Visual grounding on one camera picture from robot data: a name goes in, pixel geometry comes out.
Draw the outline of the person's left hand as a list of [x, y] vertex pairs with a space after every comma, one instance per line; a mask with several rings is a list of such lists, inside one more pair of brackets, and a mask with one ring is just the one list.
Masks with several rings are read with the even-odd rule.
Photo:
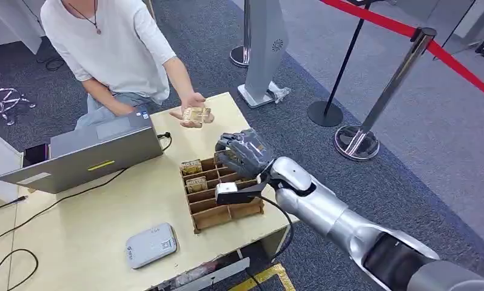
[[181, 107], [170, 112], [185, 128], [202, 128], [204, 124], [213, 123], [215, 117], [210, 108], [205, 107], [206, 98], [200, 93], [192, 93], [181, 99]]

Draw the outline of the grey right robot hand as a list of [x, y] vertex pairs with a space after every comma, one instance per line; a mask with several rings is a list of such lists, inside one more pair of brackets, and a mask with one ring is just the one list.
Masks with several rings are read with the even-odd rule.
[[277, 157], [274, 149], [253, 128], [223, 133], [215, 145], [222, 164], [245, 178], [256, 178]]

